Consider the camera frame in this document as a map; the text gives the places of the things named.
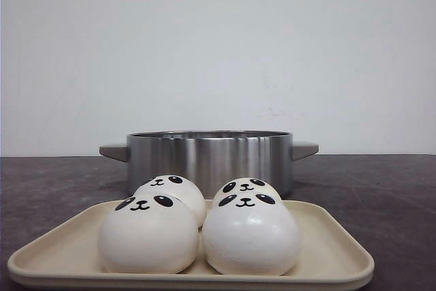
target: white backdrop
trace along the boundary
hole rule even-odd
[[[274,129],[436,153],[436,0],[2,0],[2,156]]]

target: beige tray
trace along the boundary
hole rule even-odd
[[[283,201],[302,230],[298,264],[283,276],[220,275],[204,258],[180,274],[105,273],[97,258],[97,231],[120,201],[92,206],[16,251],[12,279],[37,289],[355,290],[373,275],[370,254],[322,207]]]

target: stainless steel pot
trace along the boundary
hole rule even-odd
[[[182,131],[137,133],[126,145],[100,147],[103,156],[127,162],[130,194],[157,175],[195,182],[206,199],[226,182],[254,177],[280,194],[292,189],[292,162],[318,152],[318,145],[293,142],[288,132]]]

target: dark countertop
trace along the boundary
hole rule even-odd
[[[125,198],[124,163],[104,157],[1,159],[1,290],[14,251],[86,208]],[[374,257],[362,290],[436,290],[436,155],[316,155],[287,198],[327,209]]]

